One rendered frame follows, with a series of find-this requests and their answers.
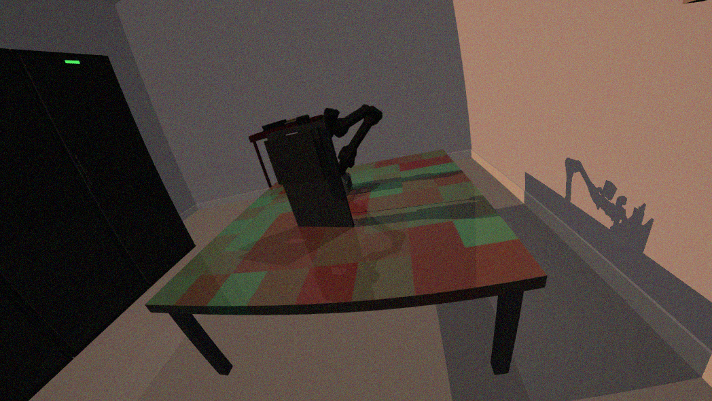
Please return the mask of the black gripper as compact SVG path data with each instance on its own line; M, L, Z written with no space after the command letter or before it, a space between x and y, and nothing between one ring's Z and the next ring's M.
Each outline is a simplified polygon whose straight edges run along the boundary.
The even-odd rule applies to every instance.
M297 122L297 125L300 126L300 125L303 125L306 123L310 123L311 121L310 121L309 115L307 114L305 116L297 117L296 122Z

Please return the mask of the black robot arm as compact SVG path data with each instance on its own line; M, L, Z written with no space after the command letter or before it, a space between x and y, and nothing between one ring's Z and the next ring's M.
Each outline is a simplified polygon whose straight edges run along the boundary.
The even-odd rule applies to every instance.
M368 131L371 129L372 125L377 124L382 119L382 111L374 106L369 107L368 105L362 105L359 109L353 113L347 115L344 118L338 118L340 111L337 109L326 108L323 113L322 120L326 120L329 126L331 136L342 137L344 136L349 128L358 123L364 118L363 123L359 127L358 131L352 138L349 145L343 146L339 152L338 158L340 174L343 176L348 167L352 167L355 164L355 157L357 155L357 148L359 147L363 138L367 135Z

